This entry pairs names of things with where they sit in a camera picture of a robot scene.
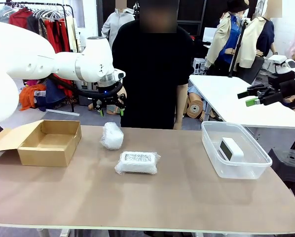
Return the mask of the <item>white computer case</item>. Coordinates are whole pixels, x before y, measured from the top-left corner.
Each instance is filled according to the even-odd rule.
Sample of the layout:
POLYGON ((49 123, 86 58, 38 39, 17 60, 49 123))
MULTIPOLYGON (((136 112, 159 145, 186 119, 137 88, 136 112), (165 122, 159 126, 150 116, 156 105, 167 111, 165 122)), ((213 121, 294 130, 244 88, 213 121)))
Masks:
POLYGON ((203 75, 205 73, 205 59, 204 58, 194 58, 193 60, 193 68, 194 75, 203 75))

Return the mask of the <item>black plastic stool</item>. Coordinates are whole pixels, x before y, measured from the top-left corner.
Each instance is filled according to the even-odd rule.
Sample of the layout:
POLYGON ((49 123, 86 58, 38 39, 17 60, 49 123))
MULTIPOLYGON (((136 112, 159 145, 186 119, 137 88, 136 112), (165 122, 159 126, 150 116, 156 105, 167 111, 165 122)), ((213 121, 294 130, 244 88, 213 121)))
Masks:
POLYGON ((268 155, 272 159, 271 168, 295 196, 295 150, 273 148, 268 155))

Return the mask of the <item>opaque bubble-wrapped clock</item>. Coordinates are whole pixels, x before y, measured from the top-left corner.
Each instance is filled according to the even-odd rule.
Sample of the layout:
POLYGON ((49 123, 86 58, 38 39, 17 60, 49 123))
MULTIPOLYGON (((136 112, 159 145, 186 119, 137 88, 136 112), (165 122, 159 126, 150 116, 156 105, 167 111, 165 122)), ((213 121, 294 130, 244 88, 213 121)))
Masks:
POLYGON ((123 143, 124 134, 115 122, 106 122, 103 127, 101 144, 109 150, 118 150, 123 143))

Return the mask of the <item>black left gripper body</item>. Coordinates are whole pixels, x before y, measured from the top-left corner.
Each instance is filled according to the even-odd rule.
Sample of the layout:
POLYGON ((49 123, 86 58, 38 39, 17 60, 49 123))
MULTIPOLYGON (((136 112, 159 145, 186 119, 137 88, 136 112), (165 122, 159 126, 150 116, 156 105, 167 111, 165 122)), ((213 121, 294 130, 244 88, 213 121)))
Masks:
POLYGON ((118 93, 122 90, 121 82, 116 82, 109 87, 98 87, 97 91, 92 92, 93 109, 102 109, 107 105, 115 105, 120 109, 125 109, 126 95, 118 93))

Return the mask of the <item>bubble-wrapped clock showing display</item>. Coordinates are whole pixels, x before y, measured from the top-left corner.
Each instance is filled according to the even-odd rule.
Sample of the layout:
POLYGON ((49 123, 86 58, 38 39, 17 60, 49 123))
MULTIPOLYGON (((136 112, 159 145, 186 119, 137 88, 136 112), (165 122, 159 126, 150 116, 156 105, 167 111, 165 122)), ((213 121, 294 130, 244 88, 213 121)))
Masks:
POLYGON ((155 152, 129 152, 121 153, 119 161, 115 166, 118 174, 122 173, 144 173, 156 174, 157 163, 160 155, 155 152))

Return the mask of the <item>person's left forearm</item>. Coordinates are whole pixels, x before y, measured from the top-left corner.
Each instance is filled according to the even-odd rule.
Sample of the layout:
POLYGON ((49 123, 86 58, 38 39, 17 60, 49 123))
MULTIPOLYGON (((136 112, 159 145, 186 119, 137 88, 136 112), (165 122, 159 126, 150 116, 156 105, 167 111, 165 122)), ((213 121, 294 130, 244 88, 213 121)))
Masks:
POLYGON ((188 84, 177 87, 176 121, 183 121, 185 104, 187 101, 188 84))

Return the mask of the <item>brown cardboard spool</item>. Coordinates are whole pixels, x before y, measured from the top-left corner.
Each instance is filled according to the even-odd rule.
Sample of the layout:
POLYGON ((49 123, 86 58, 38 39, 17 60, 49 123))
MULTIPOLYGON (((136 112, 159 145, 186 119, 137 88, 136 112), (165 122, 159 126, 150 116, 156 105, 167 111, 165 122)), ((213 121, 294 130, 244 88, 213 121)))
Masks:
POLYGON ((188 100, 186 115, 193 119, 204 120, 204 110, 202 99, 188 100))

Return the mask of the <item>mannequin navy top cream vest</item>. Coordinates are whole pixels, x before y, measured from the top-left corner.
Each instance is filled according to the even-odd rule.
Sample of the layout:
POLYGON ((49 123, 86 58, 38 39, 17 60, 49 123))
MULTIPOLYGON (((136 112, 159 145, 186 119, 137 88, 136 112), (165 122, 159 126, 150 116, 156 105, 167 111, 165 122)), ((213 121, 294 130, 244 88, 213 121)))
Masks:
POLYGON ((260 32, 256 42, 256 57, 264 57, 265 59, 270 50, 273 55, 278 54, 274 44, 274 24, 271 21, 271 18, 278 17, 282 17, 282 0, 267 0, 267 3, 264 5, 261 17, 255 18, 259 22, 264 23, 263 29, 260 32))

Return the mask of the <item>bare white digital clock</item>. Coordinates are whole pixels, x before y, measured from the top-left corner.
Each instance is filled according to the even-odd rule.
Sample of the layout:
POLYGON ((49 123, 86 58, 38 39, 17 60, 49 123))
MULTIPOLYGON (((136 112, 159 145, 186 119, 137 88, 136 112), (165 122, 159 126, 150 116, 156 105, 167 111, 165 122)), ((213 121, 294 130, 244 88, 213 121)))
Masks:
POLYGON ((244 160, 243 151, 232 138, 221 138, 219 152, 226 161, 242 162, 244 160))

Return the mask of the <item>dark blue cloth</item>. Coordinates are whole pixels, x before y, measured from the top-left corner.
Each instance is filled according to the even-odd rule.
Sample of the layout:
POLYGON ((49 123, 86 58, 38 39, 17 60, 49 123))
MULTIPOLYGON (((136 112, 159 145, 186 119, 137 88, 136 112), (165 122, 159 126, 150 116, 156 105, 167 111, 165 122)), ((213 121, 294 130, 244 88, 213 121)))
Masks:
POLYGON ((58 85, 50 79, 47 79, 44 85, 46 89, 42 91, 36 90, 34 92, 35 106, 43 112, 45 112, 46 109, 53 109, 66 99, 64 91, 58 88, 58 85))

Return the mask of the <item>orange cloth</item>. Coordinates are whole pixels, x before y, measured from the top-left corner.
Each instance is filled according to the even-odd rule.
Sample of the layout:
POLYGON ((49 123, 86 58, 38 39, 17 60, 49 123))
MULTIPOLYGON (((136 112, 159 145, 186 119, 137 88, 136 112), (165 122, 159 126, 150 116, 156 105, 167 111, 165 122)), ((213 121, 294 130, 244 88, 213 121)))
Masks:
POLYGON ((35 91, 46 91, 46 86, 44 84, 25 86, 19 94, 20 111, 35 108, 35 91))

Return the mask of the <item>person's right forearm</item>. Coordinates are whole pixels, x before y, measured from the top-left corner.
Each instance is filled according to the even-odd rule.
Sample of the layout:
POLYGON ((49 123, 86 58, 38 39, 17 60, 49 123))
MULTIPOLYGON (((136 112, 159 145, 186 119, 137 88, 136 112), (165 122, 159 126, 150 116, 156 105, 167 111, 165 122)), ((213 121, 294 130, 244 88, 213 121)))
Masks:
POLYGON ((124 86, 119 90, 117 95, 118 95, 118 98, 121 99, 121 100, 124 100, 124 99, 127 98, 127 92, 126 92, 124 86))

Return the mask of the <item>black tripod pole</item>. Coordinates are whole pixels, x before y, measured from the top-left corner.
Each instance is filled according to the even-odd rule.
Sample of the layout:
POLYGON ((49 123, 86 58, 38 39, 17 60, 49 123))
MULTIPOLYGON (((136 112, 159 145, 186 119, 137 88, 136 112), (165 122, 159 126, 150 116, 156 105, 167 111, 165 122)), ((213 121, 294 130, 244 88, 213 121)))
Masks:
POLYGON ((229 78, 231 78, 233 76, 233 71, 234 71, 236 60, 237 60, 239 50, 240 50, 240 47, 241 47, 241 42, 242 42, 242 39, 243 39, 244 31, 245 31, 246 27, 250 24, 250 22, 251 22, 250 18, 244 17, 242 19, 242 22, 241 22, 241 34, 240 34, 240 36, 238 38, 238 42, 237 42, 236 49, 235 49, 235 54, 233 55, 231 65, 230 65, 230 68, 229 68, 229 74, 228 74, 229 78))

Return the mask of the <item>grey storage tub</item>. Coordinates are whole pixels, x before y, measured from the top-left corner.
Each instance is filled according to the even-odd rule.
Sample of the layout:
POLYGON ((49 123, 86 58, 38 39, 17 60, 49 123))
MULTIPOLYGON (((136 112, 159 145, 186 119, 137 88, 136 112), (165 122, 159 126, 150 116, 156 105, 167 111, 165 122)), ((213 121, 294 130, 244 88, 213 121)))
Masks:
POLYGON ((78 104, 81 106, 89 106, 95 101, 95 99, 89 98, 89 97, 84 97, 84 96, 78 96, 78 104))

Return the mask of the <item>mannequin blue shirt beige coat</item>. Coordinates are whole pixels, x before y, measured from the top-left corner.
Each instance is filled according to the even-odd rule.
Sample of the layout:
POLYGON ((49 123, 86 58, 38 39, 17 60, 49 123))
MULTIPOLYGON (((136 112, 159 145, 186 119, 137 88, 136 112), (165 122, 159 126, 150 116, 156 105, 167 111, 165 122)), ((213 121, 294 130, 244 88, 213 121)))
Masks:
POLYGON ((227 76, 241 34, 243 14, 249 8, 249 0, 227 0, 227 9, 217 26, 206 55, 205 69, 209 76, 227 76))

